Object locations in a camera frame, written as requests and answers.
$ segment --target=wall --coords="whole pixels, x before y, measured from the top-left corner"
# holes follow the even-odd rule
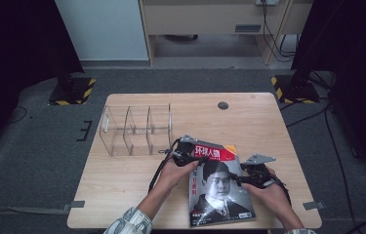
[[[81,60],[148,60],[138,0],[56,0]]]

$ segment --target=sleeve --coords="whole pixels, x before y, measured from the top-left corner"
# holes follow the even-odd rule
[[[149,234],[152,220],[137,208],[130,208],[121,218],[116,219],[103,234]]]
[[[310,229],[302,228],[302,229],[290,230],[288,232],[285,232],[285,234],[316,234],[316,232],[314,232],[313,230],[310,230]]]

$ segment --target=acrylic box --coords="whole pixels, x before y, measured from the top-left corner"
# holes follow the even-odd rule
[[[100,136],[110,156],[164,154],[171,147],[171,105],[106,106]]]

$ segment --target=human arm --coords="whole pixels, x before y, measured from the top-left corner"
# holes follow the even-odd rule
[[[271,174],[275,175],[273,169],[267,169]],[[260,189],[247,183],[242,183],[241,186],[261,199],[267,208],[280,220],[286,231],[305,228],[301,219],[296,215],[292,206],[289,204],[283,189],[279,185],[273,183],[265,189]]]
[[[197,165],[198,161],[195,161],[184,167],[178,167],[173,160],[168,160],[160,173],[158,181],[140,204],[136,208],[130,208],[121,218],[116,219],[105,230],[104,234],[150,233],[152,220],[172,189]]]

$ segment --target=magazine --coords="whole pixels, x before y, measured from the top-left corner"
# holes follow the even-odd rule
[[[194,156],[210,159],[189,174],[190,227],[255,219],[252,197],[229,176],[242,176],[235,146],[196,144]]]

